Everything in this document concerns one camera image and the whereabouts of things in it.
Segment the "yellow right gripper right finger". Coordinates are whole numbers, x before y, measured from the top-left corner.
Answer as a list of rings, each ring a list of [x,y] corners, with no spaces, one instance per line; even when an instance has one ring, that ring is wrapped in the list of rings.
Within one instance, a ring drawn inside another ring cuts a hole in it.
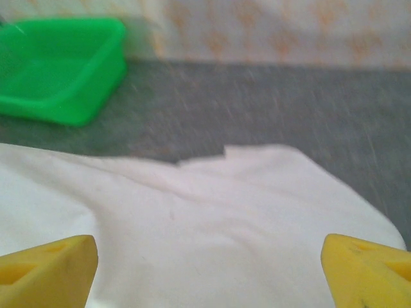
[[[329,234],[321,264],[336,307],[410,307],[410,252]]]

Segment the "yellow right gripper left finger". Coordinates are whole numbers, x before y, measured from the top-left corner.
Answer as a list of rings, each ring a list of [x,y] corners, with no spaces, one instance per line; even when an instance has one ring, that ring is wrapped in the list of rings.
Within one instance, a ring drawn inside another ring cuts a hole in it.
[[[98,267],[91,235],[1,257],[1,307],[85,307]]]

